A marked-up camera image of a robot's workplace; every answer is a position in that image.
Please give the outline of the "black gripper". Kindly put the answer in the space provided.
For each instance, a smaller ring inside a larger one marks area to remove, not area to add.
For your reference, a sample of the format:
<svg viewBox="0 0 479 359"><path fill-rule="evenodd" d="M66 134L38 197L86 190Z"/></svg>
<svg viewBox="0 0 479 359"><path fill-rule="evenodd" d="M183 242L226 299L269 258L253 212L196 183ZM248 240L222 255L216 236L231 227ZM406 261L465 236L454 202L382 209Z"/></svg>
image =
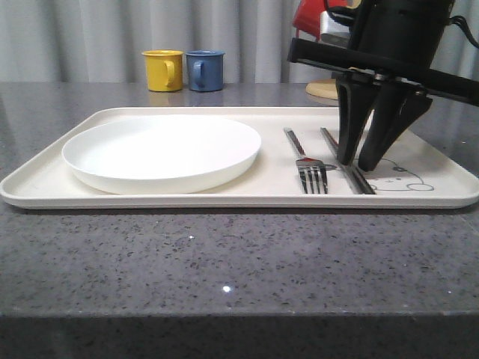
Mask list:
<svg viewBox="0 0 479 359"><path fill-rule="evenodd" d="M478 83L431 69L445 27L458 26L470 44L463 16L452 16L452 1L362 1L357 7L323 2L329 17L350 29L345 47L294 37L288 60L341 72L380 73L406 79L433 95L476 105ZM336 78L339 105L337 160L351 165L365 125L373 119L359 155L359 167L372 171L400 135L433 102L409 85L391 85L374 76L343 73Z"/></svg>

